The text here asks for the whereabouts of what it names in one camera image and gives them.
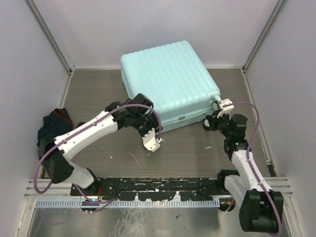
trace cable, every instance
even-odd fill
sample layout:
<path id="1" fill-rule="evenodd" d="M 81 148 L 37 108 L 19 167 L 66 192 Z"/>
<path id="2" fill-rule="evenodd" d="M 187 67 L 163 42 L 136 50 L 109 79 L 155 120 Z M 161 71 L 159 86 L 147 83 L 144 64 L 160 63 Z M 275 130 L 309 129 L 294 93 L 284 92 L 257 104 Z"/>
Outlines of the cable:
<path id="1" fill-rule="evenodd" d="M 272 206 L 272 209 L 273 209 L 273 211 L 274 211 L 274 213 L 275 213 L 275 215 L 276 215 L 276 221 L 277 221 L 277 226 L 278 226 L 278 232 L 275 233 L 275 234 L 271 234 L 271 235 L 276 236 L 276 237 L 279 237 L 279 236 L 281 235 L 281 233 L 282 233 L 282 224 L 281 224 L 281 218 L 280 218 L 280 216 L 279 216 L 279 214 L 278 214 L 278 212 L 277 212 L 277 207 L 276 207 L 275 203 L 273 202 L 272 197 L 270 196 L 270 194 L 269 194 L 268 190 L 266 189 L 266 187 L 265 187 L 263 184 L 261 184 L 261 180 L 260 180 L 260 178 L 259 178 L 259 176 L 258 176 L 258 174 L 257 174 L 257 172 L 256 172 L 256 170 L 255 170 L 255 168 L 254 168 L 254 166 L 253 166 L 253 164 L 252 164 L 251 161 L 249 160 L 249 159 L 250 159 L 250 156 L 249 156 L 250 147 L 251 147 L 251 144 L 252 144 L 252 142 L 253 142 L 255 136 L 257 135 L 258 129 L 259 129 L 259 124 L 260 124 L 259 111 L 258 111 L 258 109 L 257 109 L 257 107 L 256 107 L 255 105 L 251 104 L 250 102 L 245 102 L 245 101 L 242 101 L 242 102 L 234 102 L 234 103 L 229 104 L 229 105 L 226 105 L 226 106 L 230 106 L 230 105 L 241 105 L 241 104 L 250 105 L 251 107 L 253 107 L 253 108 L 255 109 L 256 114 L 257 114 L 257 126 L 256 126 L 256 130 L 255 130 L 255 132 L 253 133 L 252 138 L 251 138 L 251 140 L 250 140 L 250 142 L 249 142 L 249 144 L 248 144 L 248 147 L 247 147 L 247 153 L 246 153 L 246 154 L 247 154 L 247 160 L 248 160 L 248 163 L 249 163 L 249 165 L 250 165 L 250 168 L 251 168 L 251 170 L 252 170 L 254 176 L 255 176 L 256 179 L 257 179 L 257 182 L 260 184 L 261 188 L 263 189 L 263 191 L 264 191 L 265 194 L 267 195 L 268 200 L 269 200 L 269 202 L 270 202 L 270 204 L 271 204 L 271 206 Z"/>
<path id="2" fill-rule="evenodd" d="M 107 114 L 105 114 L 104 116 L 102 116 L 101 118 L 97 119 L 95 122 L 89 124 L 88 126 L 80 129 L 79 131 L 75 132 L 74 134 L 68 136 L 67 138 L 65 138 L 62 142 L 56 144 L 55 146 L 53 146 L 52 148 L 50 148 L 42 157 L 41 159 L 39 160 L 37 166 L 36 166 L 36 169 L 35 169 L 35 173 L 33 175 L 33 186 L 34 186 L 34 189 L 37 193 L 39 194 L 44 194 L 47 192 L 47 190 L 50 188 L 52 182 L 49 182 L 49 184 L 47 185 L 47 187 L 44 189 L 44 190 L 39 190 L 38 188 L 38 184 L 37 184 L 37 174 L 39 172 L 39 169 L 40 169 L 40 166 L 41 164 L 43 163 L 43 161 L 48 157 L 48 155 L 50 155 L 55 149 L 57 149 L 59 146 L 61 146 L 62 144 L 66 143 L 67 141 L 69 141 L 70 139 L 76 137 L 77 135 L 81 134 L 82 132 L 88 130 L 89 128 L 97 125 L 99 122 L 101 122 L 102 120 L 104 120 L 106 117 L 116 113 L 117 111 L 120 111 L 122 109 L 125 109 L 125 108 L 130 108 L 130 107 L 142 107 L 142 108 L 145 108 L 145 109 L 148 109 L 150 111 L 152 111 L 157 120 L 158 120 L 158 124 L 159 124 L 159 130 L 158 130 L 158 139 L 160 140 L 161 139 L 161 130 L 162 130 L 162 126 L 161 126 L 161 120 L 160 120 L 160 116 L 159 114 L 152 108 L 152 107 L 149 107 L 147 105 L 142 105 L 142 104 L 129 104 L 129 105 L 122 105 L 121 107 L 118 107 L 110 112 L 108 112 Z M 81 188 L 78 186 L 78 185 L 75 185 L 74 186 L 78 189 L 78 191 L 80 192 L 80 194 L 82 196 L 84 196 L 89 202 L 91 203 L 95 203 L 95 204 L 105 204 L 103 207 L 95 210 L 94 212 L 96 211 L 99 211 L 100 209 L 104 209 L 106 206 L 108 206 L 112 201 L 114 201 L 114 199 L 112 200 L 109 200 L 109 201 L 93 201 L 91 199 L 89 199 L 81 190 Z"/>
<path id="3" fill-rule="evenodd" d="M 232 208 L 233 204 L 235 202 L 235 199 L 233 198 L 233 200 L 231 201 L 231 204 L 229 204 L 227 210 L 226 210 L 226 213 L 229 212 L 229 210 Z"/>

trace black bracket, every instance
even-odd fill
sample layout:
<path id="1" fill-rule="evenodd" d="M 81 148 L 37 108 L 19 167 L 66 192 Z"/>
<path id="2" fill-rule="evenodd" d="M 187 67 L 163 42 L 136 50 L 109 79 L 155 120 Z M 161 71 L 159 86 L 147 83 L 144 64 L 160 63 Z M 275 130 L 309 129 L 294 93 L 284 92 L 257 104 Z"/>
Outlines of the black bracket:
<path id="1" fill-rule="evenodd" d="M 46 135 L 40 140 L 39 159 L 55 146 L 54 142 L 54 139 L 50 135 Z M 65 181 L 71 176 L 74 170 L 74 167 L 64 158 L 63 153 L 63 150 L 57 148 L 42 163 L 44 170 L 53 184 Z"/>
<path id="2" fill-rule="evenodd" d="M 101 195 L 104 200 L 117 198 L 123 201 L 172 200 L 178 191 L 181 201 L 213 200 L 214 195 L 229 195 L 218 188 L 217 180 L 211 178 L 100 178 Z M 98 196 L 99 191 L 90 193 Z M 71 189 L 71 196 L 81 196 L 77 189 Z"/>
<path id="3" fill-rule="evenodd" d="M 269 192 L 282 221 L 283 196 L 280 192 Z M 277 218 L 264 192 L 248 190 L 239 211 L 239 222 L 245 232 L 276 233 Z"/>
<path id="4" fill-rule="evenodd" d="M 137 94 L 134 99 L 127 100 L 126 104 L 141 104 L 153 108 L 154 104 L 143 94 Z M 123 106 L 121 102 L 113 102 L 105 108 L 105 111 L 112 111 Z M 158 132 L 158 120 L 154 113 L 147 112 L 148 109 L 142 107 L 129 107 L 113 113 L 114 121 L 118 124 L 118 130 L 123 127 L 134 127 L 138 133 L 144 137 L 152 128 Z"/>

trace enclosure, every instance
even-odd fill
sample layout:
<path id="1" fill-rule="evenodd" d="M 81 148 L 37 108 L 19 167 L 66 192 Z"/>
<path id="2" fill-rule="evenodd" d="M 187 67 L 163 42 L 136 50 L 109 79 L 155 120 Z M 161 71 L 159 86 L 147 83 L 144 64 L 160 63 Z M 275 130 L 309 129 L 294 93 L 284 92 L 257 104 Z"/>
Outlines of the enclosure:
<path id="1" fill-rule="evenodd" d="M 34 192 L 43 117 L 66 108 L 74 126 L 88 122 L 128 98 L 122 55 L 182 40 L 191 44 L 222 99 L 258 108 L 261 123 L 251 149 L 263 177 L 284 196 L 281 236 L 314 236 L 315 6 L 312 0 L 0 3 L 1 236 L 268 236 L 245 233 L 238 207 L 229 213 L 217 208 L 231 195 L 200 203 L 175 198 L 171 208 L 117 201 L 85 215 L 82 199 L 68 196 L 71 184 L 53 185 L 42 196 Z M 250 140 L 255 111 L 240 105 L 236 113 L 248 118 Z M 221 169 L 235 169 L 223 135 L 205 131 L 201 122 L 162 138 L 161 148 L 149 153 L 133 128 L 121 129 L 84 148 L 73 162 L 97 177 L 114 178 L 215 180 Z"/>

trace white cable tray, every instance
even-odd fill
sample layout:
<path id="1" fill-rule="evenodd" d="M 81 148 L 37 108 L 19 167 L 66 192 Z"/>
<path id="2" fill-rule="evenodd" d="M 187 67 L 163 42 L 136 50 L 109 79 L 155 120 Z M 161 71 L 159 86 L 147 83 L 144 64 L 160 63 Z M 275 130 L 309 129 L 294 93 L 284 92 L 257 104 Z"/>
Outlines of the white cable tray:
<path id="1" fill-rule="evenodd" d="M 36 208 L 95 208 L 96 206 L 82 206 L 83 199 L 70 198 L 70 199 L 56 199 L 56 198 L 43 198 L 38 199 Z M 113 201 L 107 208 L 176 208 L 176 207 L 219 207 L 220 202 L 217 197 L 213 201 L 180 201 L 179 198 L 174 198 L 171 201 Z"/>

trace metal floor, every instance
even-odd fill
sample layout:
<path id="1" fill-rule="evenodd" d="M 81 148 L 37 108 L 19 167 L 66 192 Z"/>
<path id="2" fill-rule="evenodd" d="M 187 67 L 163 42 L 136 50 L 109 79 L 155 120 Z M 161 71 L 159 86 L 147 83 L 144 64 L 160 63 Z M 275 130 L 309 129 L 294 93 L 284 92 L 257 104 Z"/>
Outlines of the metal floor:
<path id="1" fill-rule="evenodd" d="M 237 208 L 36 209 L 27 237 L 268 237 L 245 233 Z M 290 237 L 286 225 L 281 237 Z"/>
<path id="2" fill-rule="evenodd" d="M 240 70 L 209 72 L 222 98 L 249 101 Z M 76 70 L 65 108 L 76 125 L 91 120 L 111 102 L 126 99 L 120 70 Z M 246 137 L 250 140 L 255 128 L 250 107 L 236 106 L 234 113 L 248 117 Z M 90 168 L 99 177 L 216 177 L 221 169 L 234 169 L 223 150 L 224 136 L 220 132 L 205 131 L 201 123 L 163 133 L 162 138 L 161 148 L 148 152 L 138 132 L 124 128 L 86 147 L 72 161 Z M 269 176 L 259 138 L 254 141 L 252 150 L 263 176 Z"/>

